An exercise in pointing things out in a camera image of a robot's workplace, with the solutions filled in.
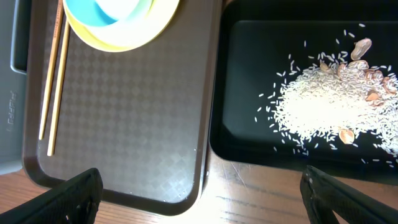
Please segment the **yellow plate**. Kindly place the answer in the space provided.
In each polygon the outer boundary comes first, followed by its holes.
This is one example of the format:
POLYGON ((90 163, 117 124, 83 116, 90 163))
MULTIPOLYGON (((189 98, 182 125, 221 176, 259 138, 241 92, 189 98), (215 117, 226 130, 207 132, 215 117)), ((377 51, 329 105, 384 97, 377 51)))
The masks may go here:
POLYGON ((156 38, 168 26, 180 3, 179 0, 152 1, 149 13, 138 26, 127 27, 117 34, 94 35, 79 24, 68 9, 64 8, 64 10, 74 33, 86 44, 104 52, 125 52, 136 49, 156 38))

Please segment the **light blue bowl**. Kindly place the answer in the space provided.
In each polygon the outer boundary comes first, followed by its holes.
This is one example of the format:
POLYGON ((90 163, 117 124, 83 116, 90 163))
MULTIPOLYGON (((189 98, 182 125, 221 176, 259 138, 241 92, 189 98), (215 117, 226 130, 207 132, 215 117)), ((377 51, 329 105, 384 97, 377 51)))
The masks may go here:
POLYGON ((79 24, 94 35, 117 34, 123 29, 138 26, 149 13, 152 0, 64 0, 79 24))

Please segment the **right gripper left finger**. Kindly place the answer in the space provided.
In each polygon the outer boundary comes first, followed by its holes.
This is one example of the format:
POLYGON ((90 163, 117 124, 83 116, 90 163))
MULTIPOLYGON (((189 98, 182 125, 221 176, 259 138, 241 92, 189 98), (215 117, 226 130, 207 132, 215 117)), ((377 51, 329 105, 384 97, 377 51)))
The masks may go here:
POLYGON ((1 214, 1 223, 94 223, 103 193, 99 170, 88 169, 1 214))

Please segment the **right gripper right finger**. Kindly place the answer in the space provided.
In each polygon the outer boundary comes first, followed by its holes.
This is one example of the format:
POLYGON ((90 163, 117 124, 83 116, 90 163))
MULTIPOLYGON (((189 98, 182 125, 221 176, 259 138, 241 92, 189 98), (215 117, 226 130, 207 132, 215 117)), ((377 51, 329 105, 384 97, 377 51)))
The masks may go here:
POLYGON ((397 210, 336 180, 313 166, 306 166, 300 192, 311 223, 397 223, 397 210))

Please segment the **rice food waste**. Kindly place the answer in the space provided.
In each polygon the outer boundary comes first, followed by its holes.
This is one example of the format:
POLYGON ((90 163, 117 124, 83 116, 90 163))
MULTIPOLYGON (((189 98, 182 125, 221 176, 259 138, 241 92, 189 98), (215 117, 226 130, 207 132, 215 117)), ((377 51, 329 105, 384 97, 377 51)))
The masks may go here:
POLYGON ((271 149, 337 164, 397 167, 397 24, 259 23, 270 83, 251 122, 271 149))

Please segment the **wooden chopstick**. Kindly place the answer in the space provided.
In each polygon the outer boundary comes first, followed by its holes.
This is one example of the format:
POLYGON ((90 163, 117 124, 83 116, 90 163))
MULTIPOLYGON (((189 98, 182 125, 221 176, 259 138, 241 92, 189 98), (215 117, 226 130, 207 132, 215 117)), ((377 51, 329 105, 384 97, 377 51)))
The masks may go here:
POLYGON ((48 110, 49 110, 49 103, 51 98, 52 92, 52 83, 53 83, 53 75, 55 70, 55 65, 57 61, 57 54, 58 54, 58 45, 60 41, 60 33, 61 27, 63 22, 63 1, 58 0, 57 3, 57 13, 55 17, 55 25, 52 35, 52 44, 50 50, 50 57, 49 57, 49 65, 47 69, 47 76, 45 81, 45 90, 43 96, 43 104, 42 104, 42 111, 40 117, 40 128, 39 128, 39 140, 43 140, 44 132, 47 122, 48 110))
POLYGON ((65 66, 66 66, 66 61, 67 61, 69 34, 70 34, 70 25, 69 25, 69 21, 67 20, 65 23, 65 27, 64 27, 60 62, 58 65, 57 83, 56 83, 56 89, 55 89, 55 98, 54 98, 54 102, 53 102, 52 121, 51 121, 50 134, 49 134, 49 144, 48 144, 48 149, 47 149, 48 156, 53 156, 54 152, 55 152, 58 118, 59 118, 60 105, 61 105, 61 100, 62 100, 62 90, 63 90, 64 75, 65 75, 65 66))

